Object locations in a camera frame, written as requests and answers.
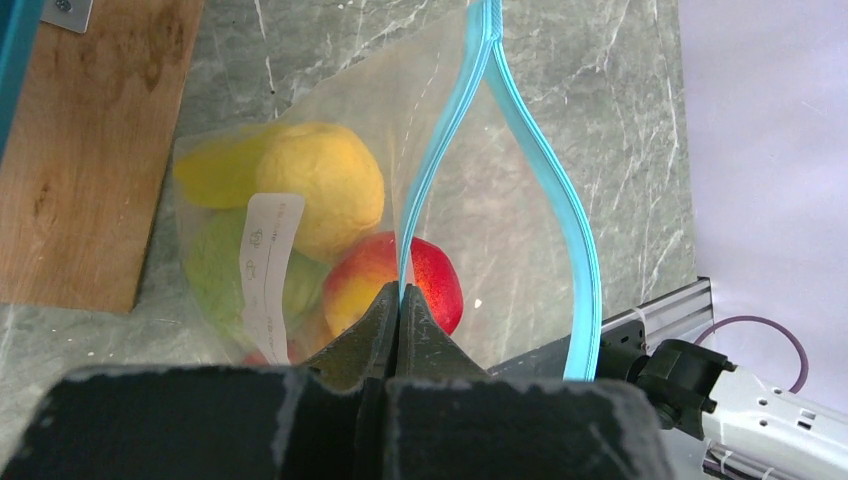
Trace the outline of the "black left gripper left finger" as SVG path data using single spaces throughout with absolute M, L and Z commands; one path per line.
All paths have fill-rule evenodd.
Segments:
M 101 365 L 38 404 L 5 479 L 379 479 L 399 287 L 332 349 L 359 341 L 350 388 L 317 366 Z

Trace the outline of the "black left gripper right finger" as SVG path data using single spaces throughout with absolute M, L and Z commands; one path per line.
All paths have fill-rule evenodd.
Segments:
M 647 397 L 618 380 L 431 379 L 386 387 L 388 479 L 672 479 Z

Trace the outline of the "red yellow toy apple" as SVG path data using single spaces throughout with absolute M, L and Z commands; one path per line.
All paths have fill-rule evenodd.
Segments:
M 449 335 L 464 308 L 458 275 L 448 256 L 418 237 L 411 242 L 412 273 L 435 322 Z M 379 232 L 361 240 L 329 273 L 323 286 L 323 313 L 339 335 L 368 310 L 382 287 L 398 279 L 395 235 Z

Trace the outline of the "green toy cabbage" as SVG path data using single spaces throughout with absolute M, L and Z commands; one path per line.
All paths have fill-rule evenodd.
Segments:
M 196 234 L 184 260 L 184 271 L 207 321 L 244 348 L 253 340 L 244 330 L 244 298 L 238 268 L 245 223 L 244 209 L 212 215 Z M 332 338 L 321 307 L 321 287 L 329 266 L 292 251 L 283 287 L 287 337 L 306 348 L 320 349 Z

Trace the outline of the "clear zip top bag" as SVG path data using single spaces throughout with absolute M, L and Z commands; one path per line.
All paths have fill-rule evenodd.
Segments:
M 384 178 L 377 229 L 395 235 L 399 294 L 424 294 L 412 273 L 418 237 L 450 259 L 463 315 L 445 333 L 482 367 L 555 342 L 552 374 L 592 380 L 602 317 L 599 259 L 576 191 L 521 99 L 503 47 L 502 5 L 476 1 L 319 82 L 278 118 L 278 129 L 320 122 L 355 132 Z M 180 138 L 175 162 L 203 138 Z M 287 358 L 283 287 L 305 206 L 291 193 L 256 192 L 243 207 L 210 209 L 185 199 L 176 180 L 181 252 L 212 215 L 246 211 L 238 260 L 244 330 L 252 347 L 221 335 L 231 357 L 255 349 Z

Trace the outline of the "yellow-green toy starfruit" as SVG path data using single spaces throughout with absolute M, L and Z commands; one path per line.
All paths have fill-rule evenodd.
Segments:
M 186 200 L 210 209 L 245 206 L 257 192 L 256 171 L 278 129 L 245 125 L 203 138 L 178 156 L 174 176 Z

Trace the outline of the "red toy strawberry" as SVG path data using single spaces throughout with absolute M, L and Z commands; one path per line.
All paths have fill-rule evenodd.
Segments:
M 303 360 L 303 355 L 301 348 L 297 345 L 293 340 L 289 340 L 287 342 L 287 358 L 285 360 L 268 360 L 266 356 L 258 349 L 255 349 L 247 356 L 245 356 L 242 360 L 243 365 L 272 365 L 272 364 L 286 364 L 286 365 L 294 365 L 300 363 Z

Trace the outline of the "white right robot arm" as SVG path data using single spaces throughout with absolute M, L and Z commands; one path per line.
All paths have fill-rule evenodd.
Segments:
M 707 442 L 701 465 L 718 479 L 846 478 L 847 417 L 798 396 L 809 360 L 794 334 L 769 319 L 748 319 L 774 328 L 795 347 L 801 369 L 790 388 L 703 347 L 719 328 L 744 320 L 714 323 L 693 342 L 664 340 L 652 353 L 603 334 L 596 375 L 641 389 L 662 429 Z

